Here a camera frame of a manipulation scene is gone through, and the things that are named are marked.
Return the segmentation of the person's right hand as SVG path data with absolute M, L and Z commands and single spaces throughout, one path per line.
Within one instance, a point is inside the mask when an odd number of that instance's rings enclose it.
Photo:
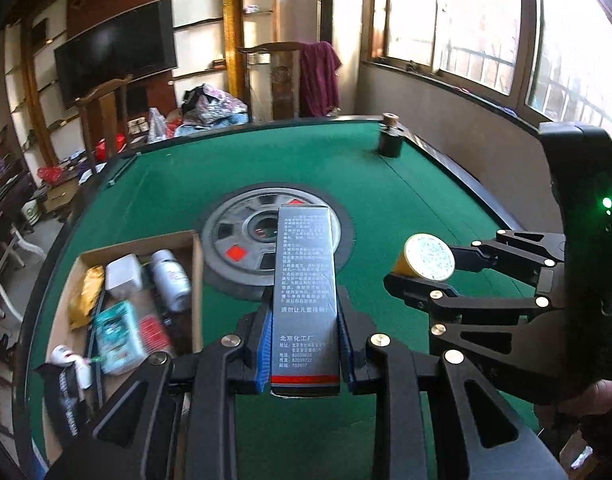
M 535 405 L 545 442 L 563 441 L 579 430 L 593 448 L 612 448 L 612 380 L 599 380 L 580 396 L 554 405 Z

